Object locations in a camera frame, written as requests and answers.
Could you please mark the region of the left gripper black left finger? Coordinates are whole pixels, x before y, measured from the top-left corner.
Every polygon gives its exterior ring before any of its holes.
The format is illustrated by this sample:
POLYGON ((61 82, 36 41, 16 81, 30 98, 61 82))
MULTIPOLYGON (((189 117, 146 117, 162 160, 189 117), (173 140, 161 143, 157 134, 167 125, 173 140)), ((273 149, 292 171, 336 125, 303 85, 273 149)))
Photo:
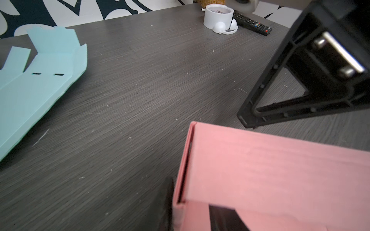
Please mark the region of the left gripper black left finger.
POLYGON ((172 231, 172 198, 174 182, 165 178, 145 218, 145 231, 172 231))

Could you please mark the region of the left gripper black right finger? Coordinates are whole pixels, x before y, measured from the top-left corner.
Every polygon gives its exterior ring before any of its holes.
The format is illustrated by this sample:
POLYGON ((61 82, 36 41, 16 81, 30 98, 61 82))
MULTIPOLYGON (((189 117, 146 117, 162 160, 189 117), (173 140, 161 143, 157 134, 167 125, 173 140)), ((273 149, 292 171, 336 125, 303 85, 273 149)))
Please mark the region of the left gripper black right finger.
POLYGON ((233 209, 209 205, 211 231, 250 231, 233 209))

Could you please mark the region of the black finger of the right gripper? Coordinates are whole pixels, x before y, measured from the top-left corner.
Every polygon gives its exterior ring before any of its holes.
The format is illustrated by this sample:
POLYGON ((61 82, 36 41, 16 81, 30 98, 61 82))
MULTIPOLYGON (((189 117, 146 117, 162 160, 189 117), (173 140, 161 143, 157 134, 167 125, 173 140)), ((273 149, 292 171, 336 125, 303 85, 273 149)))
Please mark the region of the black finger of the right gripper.
POLYGON ((369 107, 369 1, 312 1, 237 116, 256 128, 369 107))

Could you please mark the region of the pink paper box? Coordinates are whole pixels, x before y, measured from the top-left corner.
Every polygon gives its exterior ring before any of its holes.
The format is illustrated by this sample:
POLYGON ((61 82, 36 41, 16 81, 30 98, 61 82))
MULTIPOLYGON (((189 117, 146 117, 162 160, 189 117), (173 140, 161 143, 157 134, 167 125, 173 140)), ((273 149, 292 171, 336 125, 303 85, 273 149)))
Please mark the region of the pink paper box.
POLYGON ((367 231, 370 154, 192 122, 172 200, 176 231, 211 231, 209 205, 250 231, 367 231))

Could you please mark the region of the light blue flat paper box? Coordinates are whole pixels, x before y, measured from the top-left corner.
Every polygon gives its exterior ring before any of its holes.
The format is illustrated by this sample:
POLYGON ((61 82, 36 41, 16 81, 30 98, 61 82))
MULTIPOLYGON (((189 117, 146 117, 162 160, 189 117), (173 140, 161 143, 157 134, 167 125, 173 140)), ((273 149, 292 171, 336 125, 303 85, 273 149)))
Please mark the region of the light blue flat paper box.
POLYGON ((23 139, 87 69, 87 45, 74 29, 34 27, 37 55, 13 46, 1 69, 1 159, 23 139))

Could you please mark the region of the black remote control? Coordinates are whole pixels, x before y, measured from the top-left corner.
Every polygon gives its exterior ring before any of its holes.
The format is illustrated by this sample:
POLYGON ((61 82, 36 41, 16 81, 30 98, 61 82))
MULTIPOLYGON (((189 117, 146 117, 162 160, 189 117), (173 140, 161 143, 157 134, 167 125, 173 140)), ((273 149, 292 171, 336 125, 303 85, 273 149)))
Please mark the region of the black remote control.
POLYGON ((233 13, 233 19, 236 20, 238 26, 241 26, 243 28, 246 28, 248 30, 251 30, 264 36, 269 35, 272 31, 271 27, 268 27, 255 20, 252 20, 237 11, 233 13))

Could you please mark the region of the white alarm clock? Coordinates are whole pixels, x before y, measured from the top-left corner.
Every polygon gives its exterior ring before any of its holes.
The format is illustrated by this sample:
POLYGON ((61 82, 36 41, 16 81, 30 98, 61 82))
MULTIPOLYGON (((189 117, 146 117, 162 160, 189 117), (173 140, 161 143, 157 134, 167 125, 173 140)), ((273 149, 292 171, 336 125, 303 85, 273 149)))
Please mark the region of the white alarm clock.
POLYGON ((233 18, 234 10, 220 4, 210 4, 202 9, 205 12, 203 25, 217 34, 232 35, 238 30, 233 18))

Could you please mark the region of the brown teddy bear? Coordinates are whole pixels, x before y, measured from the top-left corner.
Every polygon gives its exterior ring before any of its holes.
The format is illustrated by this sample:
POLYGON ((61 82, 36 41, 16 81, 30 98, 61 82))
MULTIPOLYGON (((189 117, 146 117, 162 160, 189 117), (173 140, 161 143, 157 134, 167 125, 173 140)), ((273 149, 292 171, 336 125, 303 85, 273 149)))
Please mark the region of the brown teddy bear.
POLYGON ((198 0, 198 3, 202 6, 202 8, 205 8, 211 4, 225 5, 225 0, 198 0))

